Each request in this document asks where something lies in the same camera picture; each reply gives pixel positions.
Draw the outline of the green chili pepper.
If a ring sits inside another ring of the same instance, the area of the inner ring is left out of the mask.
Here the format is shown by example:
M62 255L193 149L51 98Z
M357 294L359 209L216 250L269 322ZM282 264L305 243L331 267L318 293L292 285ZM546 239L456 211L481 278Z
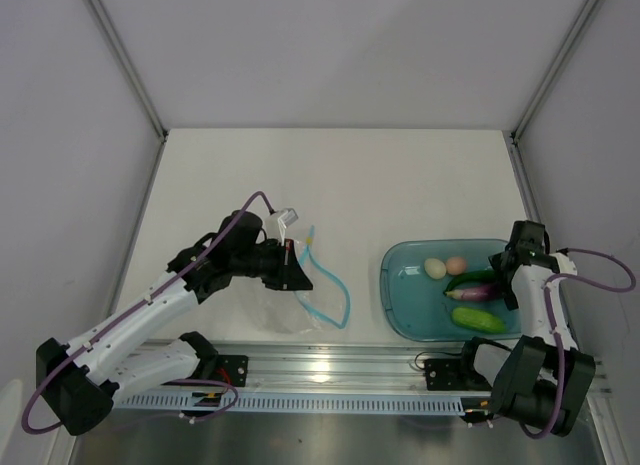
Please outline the green chili pepper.
M492 284L495 283L497 274L494 270L478 270L465 272L460 275L454 276L444 289L444 293L448 293L456 289L458 286L466 283L475 284Z

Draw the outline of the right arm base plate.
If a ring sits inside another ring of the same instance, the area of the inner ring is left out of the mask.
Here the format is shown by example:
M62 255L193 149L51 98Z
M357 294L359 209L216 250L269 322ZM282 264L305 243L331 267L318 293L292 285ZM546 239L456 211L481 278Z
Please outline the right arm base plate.
M429 391L490 391L487 380L460 357L427 358L418 355L414 365L422 372Z

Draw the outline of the purple eggplant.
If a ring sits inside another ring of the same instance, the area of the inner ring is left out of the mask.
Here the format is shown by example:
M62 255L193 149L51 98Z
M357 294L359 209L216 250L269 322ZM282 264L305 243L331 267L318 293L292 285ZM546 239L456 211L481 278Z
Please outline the purple eggplant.
M445 296L464 302L488 302L502 297L502 292L496 284L486 284L466 289L453 289L445 292Z

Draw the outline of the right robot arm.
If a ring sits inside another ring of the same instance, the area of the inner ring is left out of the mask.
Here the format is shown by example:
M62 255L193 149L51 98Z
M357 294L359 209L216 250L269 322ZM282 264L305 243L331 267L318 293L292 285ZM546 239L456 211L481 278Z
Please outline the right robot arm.
M490 256L510 311L520 315L522 335L512 346L475 337L456 365L468 388L491 388L488 411L518 423L540 439L564 437L578 418L595 376L595 360L581 352L569 330L560 283L577 275L565 252L552 253L543 224L514 223L505 249Z

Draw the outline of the pink egg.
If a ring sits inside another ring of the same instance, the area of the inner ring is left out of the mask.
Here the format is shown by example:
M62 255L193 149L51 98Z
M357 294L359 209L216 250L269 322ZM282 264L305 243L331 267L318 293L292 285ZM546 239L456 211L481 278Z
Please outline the pink egg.
M451 276L463 274L468 268L468 262L464 257L450 257L445 262L446 272Z

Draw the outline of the green cucumber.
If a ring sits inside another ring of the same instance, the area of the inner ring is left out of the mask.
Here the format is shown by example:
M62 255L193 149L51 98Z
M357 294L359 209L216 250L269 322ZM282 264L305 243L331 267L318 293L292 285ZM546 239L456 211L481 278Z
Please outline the green cucumber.
M505 322L484 310L457 307L451 312L453 323L459 327L488 334L501 334L507 331Z

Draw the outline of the clear zip top bag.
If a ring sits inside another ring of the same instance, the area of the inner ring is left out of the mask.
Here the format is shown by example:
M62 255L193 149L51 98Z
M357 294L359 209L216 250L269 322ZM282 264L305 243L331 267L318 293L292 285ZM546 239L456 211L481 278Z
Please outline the clear zip top bag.
M351 295L339 276L319 260L310 225L305 233L294 236L295 252L305 274L313 283L311 291L258 290L256 323L260 329L281 335L303 335L311 332L343 331L351 314ZM306 245L313 238L312 246Z

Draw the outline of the white egg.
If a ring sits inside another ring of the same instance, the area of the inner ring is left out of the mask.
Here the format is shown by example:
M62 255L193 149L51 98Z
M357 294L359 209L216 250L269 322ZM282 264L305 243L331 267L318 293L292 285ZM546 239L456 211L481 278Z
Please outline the white egg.
M441 280L447 275L446 264L436 258L426 259L424 269L426 274L433 280Z

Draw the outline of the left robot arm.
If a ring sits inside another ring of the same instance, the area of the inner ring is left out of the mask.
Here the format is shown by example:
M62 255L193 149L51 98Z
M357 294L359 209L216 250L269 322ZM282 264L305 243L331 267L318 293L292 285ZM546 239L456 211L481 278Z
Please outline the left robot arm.
M113 407L166 383L228 384L218 351L198 332L143 354L136 349L170 321L195 309L235 277L259 279L273 291L310 291L311 280L286 230L291 209L261 219L234 211L219 231L181 250L145 295L84 334L36 351L36 383L60 426L72 436L95 428Z

